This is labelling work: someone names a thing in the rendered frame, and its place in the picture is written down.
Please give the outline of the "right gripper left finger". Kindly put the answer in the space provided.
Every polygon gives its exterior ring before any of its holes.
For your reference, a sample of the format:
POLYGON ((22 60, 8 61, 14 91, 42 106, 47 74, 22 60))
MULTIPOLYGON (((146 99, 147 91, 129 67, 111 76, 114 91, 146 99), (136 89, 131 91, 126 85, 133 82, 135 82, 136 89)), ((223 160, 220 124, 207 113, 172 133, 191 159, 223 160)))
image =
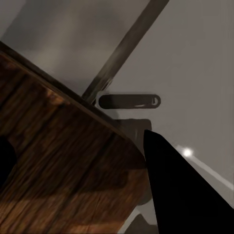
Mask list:
POLYGON ((0 188, 16 164, 16 153, 6 137, 0 135, 0 188))

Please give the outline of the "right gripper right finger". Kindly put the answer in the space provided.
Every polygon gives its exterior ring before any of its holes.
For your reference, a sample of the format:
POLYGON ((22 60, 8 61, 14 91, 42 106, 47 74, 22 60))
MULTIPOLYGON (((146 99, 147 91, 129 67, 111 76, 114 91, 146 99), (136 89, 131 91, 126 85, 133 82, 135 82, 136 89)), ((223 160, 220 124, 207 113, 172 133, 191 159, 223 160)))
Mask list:
POLYGON ((159 234, 234 234, 234 209, 162 135, 143 148, 159 234))

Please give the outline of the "cutting board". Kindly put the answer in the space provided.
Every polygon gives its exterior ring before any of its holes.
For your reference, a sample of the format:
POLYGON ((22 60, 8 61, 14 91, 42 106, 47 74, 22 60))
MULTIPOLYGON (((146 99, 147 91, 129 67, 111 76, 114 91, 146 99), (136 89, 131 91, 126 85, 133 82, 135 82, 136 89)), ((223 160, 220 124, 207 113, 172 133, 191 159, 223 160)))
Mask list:
POLYGON ((0 135, 16 153, 0 234, 117 234, 147 187, 130 138, 2 50, 0 135))

